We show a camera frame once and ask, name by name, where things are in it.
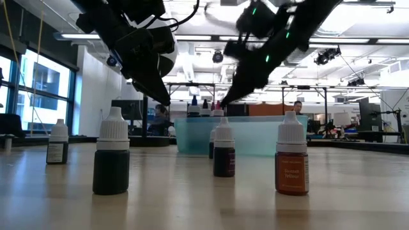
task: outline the wooden table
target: wooden table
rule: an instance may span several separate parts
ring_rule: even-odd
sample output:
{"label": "wooden table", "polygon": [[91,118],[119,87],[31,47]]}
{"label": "wooden table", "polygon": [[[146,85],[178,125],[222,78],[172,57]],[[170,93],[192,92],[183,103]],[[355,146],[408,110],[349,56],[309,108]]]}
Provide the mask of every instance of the wooden table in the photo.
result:
{"label": "wooden table", "polygon": [[291,197],[274,190],[273,158],[238,157],[224,179],[176,146],[133,149],[128,192],[98,196],[95,144],[70,145],[67,165],[45,165],[45,150],[0,155],[0,229],[408,229],[406,156],[308,148],[311,191]]}

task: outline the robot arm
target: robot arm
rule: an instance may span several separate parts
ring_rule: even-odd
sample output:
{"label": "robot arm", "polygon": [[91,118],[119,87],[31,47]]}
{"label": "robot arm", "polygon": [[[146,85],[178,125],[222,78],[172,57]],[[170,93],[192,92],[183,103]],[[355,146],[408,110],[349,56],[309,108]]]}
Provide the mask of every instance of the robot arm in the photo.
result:
{"label": "robot arm", "polygon": [[265,44],[250,50],[245,40],[228,41],[224,54],[239,60],[233,84],[222,106],[241,99],[268,84],[268,76],[296,49],[307,50],[310,37],[343,0],[305,0],[284,4],[274,15],[261,1],[252,1],[237,20],[240,34],[252,33]]}
{"label": "robot arm", "polygon": [[[174,38],[170,27],[178,26],[194,16],[194,12],[171,26],[149,29],[154,20],[165,13],[163,0],[71,0],[80,9],[77,25],[85,32],[96,31],[108,46],[111,56],[118,62],[126,79],[132,79],[136,90],[150,96],[163,105],[170,104],[170,96],[162,77],[173,65],[161,56],[174,52]],[[296,48],[307,50],[310,37],[319,28],[330,12],[342,0],[305,0],[301,3],[284,4],[277,14],[270,11],[261,0],[251,0],[236,22],[240,32],[238,41],[229,41],[225,55],[239,60],[233,85],[222,101],[222,105],[240,99],[268,84],[268,76]],[[144,27],[140,24],[154,15]],[[249,35],[268,38],[257,49],[248,49]]]}

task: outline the translucent plastic container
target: translucent plastic container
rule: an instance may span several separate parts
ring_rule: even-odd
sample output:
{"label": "translucent plastic container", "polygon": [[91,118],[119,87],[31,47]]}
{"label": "translucent plastic container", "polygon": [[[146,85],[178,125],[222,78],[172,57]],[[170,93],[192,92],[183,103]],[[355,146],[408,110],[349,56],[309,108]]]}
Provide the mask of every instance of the translucent plastic container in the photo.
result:
{"label": "translucent plastic container", "polygon": [[[307,134],[307,116],[297,116]],[[274,157],[278,126],[284,116],[229,117],[237,155]],[[179,118],[174,121],[178,151],[187,155],[207,155],[210,132],[220,118]]]}

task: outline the man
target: man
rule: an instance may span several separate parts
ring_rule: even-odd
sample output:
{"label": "man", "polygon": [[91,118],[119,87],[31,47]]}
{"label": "man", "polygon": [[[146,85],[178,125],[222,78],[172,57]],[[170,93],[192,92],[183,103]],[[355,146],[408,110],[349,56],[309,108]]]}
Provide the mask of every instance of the man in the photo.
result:
{"label": "man", "polygon": [[302,102],[300,101],[294,102],[294,111],[296,115],[302,115],[301,109],[302,109]]}
{"label": "man", "polygon": [[155,118],[150,122],[150,131],[153,135],[163,136],[169,128],[169,120],[167,118],[167,109],[161,104],[155,106]]}

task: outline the window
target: window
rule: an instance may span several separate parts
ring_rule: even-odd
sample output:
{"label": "window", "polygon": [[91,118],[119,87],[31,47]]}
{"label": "window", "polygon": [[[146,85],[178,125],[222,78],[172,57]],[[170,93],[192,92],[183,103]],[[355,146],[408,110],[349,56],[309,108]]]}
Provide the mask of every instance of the window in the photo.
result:
{"label": "window", "polygon": [[70,83],[70,70],[68,68],[41,55],[37,58],[37,53],[27,50],[26,54],[22,56],[21,72],[22,76],[19,82],[21,86],[35,87],[36,90],[68,97]]}
{"label": "window", "polygon": [[10,67],[12,65],[12,61],[5,57],[0,56],[0,68],[3,69],[3,81],[10,81]]}
{"label": "window", "polygon": [[33,130],[50,130],[52,125],[57,123],[57,119],[66,118],[67,102],[47,96],[36,95],[33,110],[33,94],[19,91],[17,99],[17,114],[21,117],[23,130],[30,130],[33,123]]}
{"label": "window", "polygon": [[6,112],[8,88],[2,86],[0,88],[0,113]]}

